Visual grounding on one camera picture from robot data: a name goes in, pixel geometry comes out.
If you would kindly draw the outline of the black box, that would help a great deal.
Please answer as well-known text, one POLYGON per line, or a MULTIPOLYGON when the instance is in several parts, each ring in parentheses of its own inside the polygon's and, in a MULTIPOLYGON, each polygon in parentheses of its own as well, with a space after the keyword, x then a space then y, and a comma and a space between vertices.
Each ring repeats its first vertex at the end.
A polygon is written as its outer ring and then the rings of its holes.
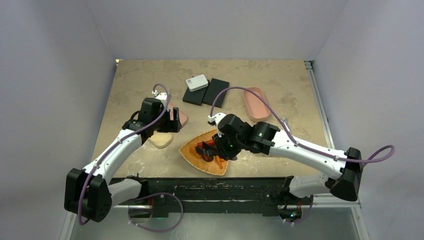
POLYGON ((204 96, 205 96, 205 94, 208 90, 209 83, 210 83, 210 80, 207 80, 206 87, 203 87, 203 88, 201 88, 199 90, 195 90, 195 91, 190 91, 189 88, 187 88, 183 97, 182 97, 182 101, 184 103, 188 103, 188 104, 192 104, 192 105, 196 105, 196 106, 201 106, 202 103, 203 103, 204 96))
POLYGON ((229 86, 230 83, 228 81, 212 78, 204 94, 202 103, 211 106, 218 94, 229 86))

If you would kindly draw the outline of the dark brown meat slice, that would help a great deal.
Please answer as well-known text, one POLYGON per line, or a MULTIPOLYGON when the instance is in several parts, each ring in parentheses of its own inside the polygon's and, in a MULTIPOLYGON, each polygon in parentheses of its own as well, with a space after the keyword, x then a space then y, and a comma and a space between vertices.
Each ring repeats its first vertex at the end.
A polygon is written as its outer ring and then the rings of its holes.
POLYGON ((215 157, 213 155, 210 154, 202 154, 201 158, 205 161, 205 162, 212 162, 215 160, 215 157))

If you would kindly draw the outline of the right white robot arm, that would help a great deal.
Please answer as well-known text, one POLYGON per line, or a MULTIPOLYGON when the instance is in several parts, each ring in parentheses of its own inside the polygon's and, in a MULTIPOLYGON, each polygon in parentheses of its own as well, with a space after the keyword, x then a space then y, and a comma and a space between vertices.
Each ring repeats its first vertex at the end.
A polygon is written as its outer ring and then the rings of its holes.
POLYGON ((358 200, 363 167, 361 152, 326 148, 294 137, 285 129, 257 122, 250 125, 234 114, 209 116, 208 124, 216 127, 213 141, 220 158, 235 160, 242 151, 294 160, 319 174, 293 176, 281 189, 280 196, 288 204, 310 195, 327 194, 350 202, 358 200))

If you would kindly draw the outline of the pink lunch box lid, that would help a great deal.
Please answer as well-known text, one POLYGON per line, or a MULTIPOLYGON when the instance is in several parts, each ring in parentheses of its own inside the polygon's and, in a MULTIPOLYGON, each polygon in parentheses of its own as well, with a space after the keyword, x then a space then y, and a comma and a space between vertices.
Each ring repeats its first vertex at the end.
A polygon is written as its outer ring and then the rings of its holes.
MULTIPOLYGON (((174 104, 172 104, 172 103, 168 104, 168 109, 170 111, 169 116, 170 116, 170 119, 172 121, 174 120, 174 108, 176 108, 176 106, 174 104)), ((181 127, 184 127, 187 124, 189 118, 188 118, 187 114, 182 111, 181 108, 179 108, 179 107, 177 107, 177 108, 178 108, 178 111, 179 111, 179 122, 181 124, 181 127)))

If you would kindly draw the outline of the woven bamboo basket tray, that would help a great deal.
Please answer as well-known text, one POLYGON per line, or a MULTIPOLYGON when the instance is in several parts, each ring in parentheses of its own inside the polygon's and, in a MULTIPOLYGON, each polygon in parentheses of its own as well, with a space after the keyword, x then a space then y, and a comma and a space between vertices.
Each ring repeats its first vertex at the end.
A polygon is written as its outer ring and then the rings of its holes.
POLYGON ((218 164, 216 158, 214 157, 212 161, 205 161, 203 158, 196 152, 195 147, 198 143, 202 141, 206 142, 211 140, 212 137, 217 133, 216 129, 211 129, 200 135, 189 140, 186 144, 179 148, 181 156, 194 168, 197 170, 215 176, 224 176, 227 172, 229 162, 221 160, 221 163, 218 164))

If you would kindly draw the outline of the left black box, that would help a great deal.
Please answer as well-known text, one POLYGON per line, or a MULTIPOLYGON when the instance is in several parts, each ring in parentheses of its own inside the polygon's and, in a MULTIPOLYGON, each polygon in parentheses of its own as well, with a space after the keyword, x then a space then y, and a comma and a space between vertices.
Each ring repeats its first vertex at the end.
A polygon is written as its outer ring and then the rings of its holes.
POLYGON ((205 96, 205 94, 208 90, 209 83, 210 83, 210 80, 207 80, 206 87, 203 87, 203 88, 201 88, 199 90, 195 90, 195 91, 190 91, 189 88, 187 88, 183 97, 182 97, 182 101, 184 103, 188 103, 188 104, 192 104, 192 105, 196 105, 196 106, 201 106, 202 103, 203 103, 204 96, 205 96))

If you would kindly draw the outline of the red sausage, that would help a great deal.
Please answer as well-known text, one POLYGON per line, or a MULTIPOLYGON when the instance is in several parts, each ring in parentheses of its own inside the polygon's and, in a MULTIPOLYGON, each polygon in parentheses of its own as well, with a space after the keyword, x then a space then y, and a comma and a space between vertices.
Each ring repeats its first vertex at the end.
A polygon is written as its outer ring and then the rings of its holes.
POLYGON ((203 141, 202 142, 202 145, 203 146, 209 146, 209 147, 215 147, 216 146, 216 143, 215 143, 215 141, 213 140, 213 139, 210 139, 210 140, 207 140, 207 141, 203 141))

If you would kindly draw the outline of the right black box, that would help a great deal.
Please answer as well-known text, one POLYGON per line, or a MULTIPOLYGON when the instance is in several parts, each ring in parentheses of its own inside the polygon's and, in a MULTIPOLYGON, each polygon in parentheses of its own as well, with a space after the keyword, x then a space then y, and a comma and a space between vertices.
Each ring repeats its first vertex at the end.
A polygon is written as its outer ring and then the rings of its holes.
POLYGON ((211 106, 218 94, 229 86, 230 83, 228 81, 212 78, 204 94, 202 103, 211 106))

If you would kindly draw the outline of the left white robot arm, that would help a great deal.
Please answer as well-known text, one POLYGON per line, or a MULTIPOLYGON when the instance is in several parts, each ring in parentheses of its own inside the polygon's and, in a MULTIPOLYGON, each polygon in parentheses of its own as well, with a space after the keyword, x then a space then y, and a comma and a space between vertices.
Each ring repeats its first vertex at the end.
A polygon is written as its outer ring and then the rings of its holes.
POLYGON ((169 109, 170 95, 165 92, 142 101, 140 110, 126 121, 114 141, 82 169, 73 168, 66 176, 64 209, 77 214, 80 223, 101 222, 110 209, 132 200, 146 203, 149 191, 138 177, 111 183, 127 158, 154 133, 177 133, 181 129, 179 109, 169 109))

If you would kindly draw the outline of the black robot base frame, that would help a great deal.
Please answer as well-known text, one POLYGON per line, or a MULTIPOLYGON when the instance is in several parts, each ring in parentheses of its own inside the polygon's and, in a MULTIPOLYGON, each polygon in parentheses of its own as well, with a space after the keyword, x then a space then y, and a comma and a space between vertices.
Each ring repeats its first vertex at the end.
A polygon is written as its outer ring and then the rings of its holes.
POLYGON ((310 197, 289 192, 292 177, 146 177, 139 197, 123 202, 132 209, 146 206, 154 218, 170 213, 261 214, 299 218, 310 197))

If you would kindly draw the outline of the black metal tongs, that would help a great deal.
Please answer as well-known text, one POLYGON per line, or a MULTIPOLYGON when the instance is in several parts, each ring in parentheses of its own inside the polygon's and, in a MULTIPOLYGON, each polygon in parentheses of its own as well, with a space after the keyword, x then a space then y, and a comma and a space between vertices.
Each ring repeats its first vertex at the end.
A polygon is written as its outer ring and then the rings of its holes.
POLYGON ((210 146, 204 146, 203 142, 199 142, 196 146, 195 146, 195 151, 197 152, 197 154, 201 155, 213 155, 214 158, 216 156, 219 155, 218 152, 218 148, 216 147, 210 147, 210 146))

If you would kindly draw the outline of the beige lunch box lid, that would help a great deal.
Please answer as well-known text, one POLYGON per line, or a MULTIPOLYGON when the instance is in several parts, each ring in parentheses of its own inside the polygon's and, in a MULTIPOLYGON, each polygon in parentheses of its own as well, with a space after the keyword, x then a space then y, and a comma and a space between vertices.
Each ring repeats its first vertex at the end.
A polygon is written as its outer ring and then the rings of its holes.
POLYGON ((169 132, 157 132, 155 131, 148 141, 158 149, 165 148, 174 139, 173 135, 169 132))

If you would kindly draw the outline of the right aluminium rail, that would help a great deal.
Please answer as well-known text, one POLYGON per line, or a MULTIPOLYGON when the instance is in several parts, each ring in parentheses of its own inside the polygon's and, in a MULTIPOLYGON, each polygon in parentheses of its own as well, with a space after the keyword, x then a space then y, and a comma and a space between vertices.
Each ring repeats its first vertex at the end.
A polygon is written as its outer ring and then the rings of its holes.
POLYGON ((320 91, 317 85, 317 81, 315 78, 315 74, 314 74, 314 70, 313 70, 313 65, 311 61, 304 61, 304 65, 309 77, 309 80, 311 82, 312 85, 312 89, 313 89, 313 93, 315 95, 315 100, 316 100, 316 104, 318 107, 318 111, 319 111, 319 115, 320 115, 320 119, 323 125, 323 130, 324 130, 324 134, 325 134, 325 138, 327 141, 328 145, 332 144, 332 135, 331 135, 331 130, 329 127, 329 123, 328 123, 328 119, 327 119, 327 115, 324 109, 324 105, 321 99, 321 95, 320 95, 320 91))

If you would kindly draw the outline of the white small device box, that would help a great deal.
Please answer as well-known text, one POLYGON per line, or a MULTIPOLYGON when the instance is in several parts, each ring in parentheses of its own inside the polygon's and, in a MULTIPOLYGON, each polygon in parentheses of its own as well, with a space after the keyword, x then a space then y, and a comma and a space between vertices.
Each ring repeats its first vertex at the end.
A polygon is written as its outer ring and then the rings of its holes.
POLYGON ((198 91, 209 85, 209 81, 204 74, 192 76, 191 78, 186 79, 185 82, 190 92, 198 91))

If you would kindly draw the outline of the pink lunch box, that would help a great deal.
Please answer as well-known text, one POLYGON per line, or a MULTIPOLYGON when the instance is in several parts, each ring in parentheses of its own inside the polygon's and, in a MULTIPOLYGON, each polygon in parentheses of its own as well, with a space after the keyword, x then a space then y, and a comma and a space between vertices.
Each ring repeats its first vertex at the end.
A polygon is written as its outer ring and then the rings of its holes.
POLYGON ((251 121, 263 122, 270 116, 268 107, 250 91, 243 91, 243 101, 251 121))

